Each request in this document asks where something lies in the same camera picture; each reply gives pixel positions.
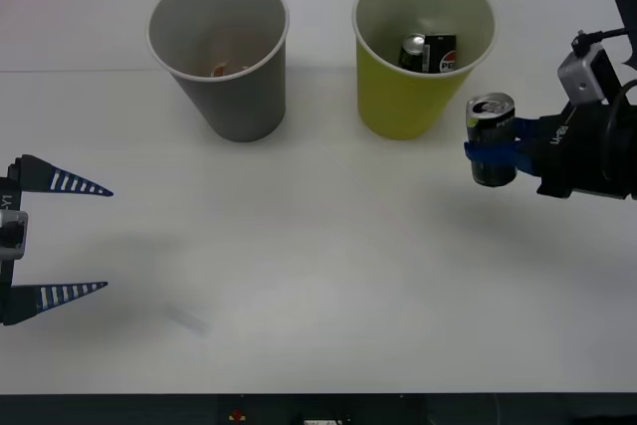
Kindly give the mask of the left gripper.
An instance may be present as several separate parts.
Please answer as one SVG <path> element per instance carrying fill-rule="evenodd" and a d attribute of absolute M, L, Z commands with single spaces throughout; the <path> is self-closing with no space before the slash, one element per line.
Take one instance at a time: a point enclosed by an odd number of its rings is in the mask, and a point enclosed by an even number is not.
<path fill-rule="evenodd" d="M 22 191 L 113 196 L 85 177 L 33 155 L 22 155 L 1 177 L 1 318 L 15 325 L 99 291 L 108 282 L 12 286 L 14 263 L 23 257 Z"/>

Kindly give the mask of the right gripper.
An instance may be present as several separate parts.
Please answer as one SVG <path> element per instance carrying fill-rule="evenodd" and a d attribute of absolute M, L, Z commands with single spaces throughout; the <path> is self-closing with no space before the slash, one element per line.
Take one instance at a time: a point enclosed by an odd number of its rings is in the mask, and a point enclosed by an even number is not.
<path fill-rule="evenodd" d="M 636 196 L 635 106 L 612 113 L 600 102 L 567 105 L 556 115 L 516 117 L 514 130 L 516 141 L 465 142 L 467 158 L 539 178 L 536 193 L 542 196 Z"/>

